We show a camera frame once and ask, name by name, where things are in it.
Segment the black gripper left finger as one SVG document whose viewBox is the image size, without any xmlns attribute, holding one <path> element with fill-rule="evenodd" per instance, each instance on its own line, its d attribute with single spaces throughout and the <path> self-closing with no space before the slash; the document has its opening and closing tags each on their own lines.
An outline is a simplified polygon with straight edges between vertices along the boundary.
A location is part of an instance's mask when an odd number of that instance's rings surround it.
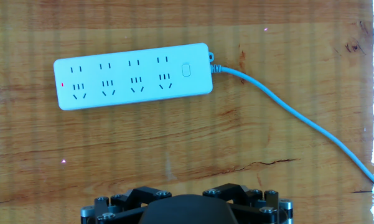
<svg viewBox="0 0 374 224">
<path fill-rule="evenodd" d="M 169 197 L 172 197 L 169 191 L 146 186 L 128 190 L 125 194 L 97 197 L 93 205 L 80 209 L 80 223 L 139 223 L 146 210 L 142 204 L 149 205 Z"/>
</svg>

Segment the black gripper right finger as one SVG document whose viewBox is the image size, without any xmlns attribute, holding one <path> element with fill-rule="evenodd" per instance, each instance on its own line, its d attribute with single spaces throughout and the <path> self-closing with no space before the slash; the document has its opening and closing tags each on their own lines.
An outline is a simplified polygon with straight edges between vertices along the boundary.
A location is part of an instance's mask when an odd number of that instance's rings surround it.
<svg viewBox="0 0 374 224">
<path fill-rule="evenodd" d="M 293 224 L 293 202 L 275 190 L 249 189 L 244 185 L 223 184 L 202 192 L 230 207 L 237 224 Z"/>
</svg>

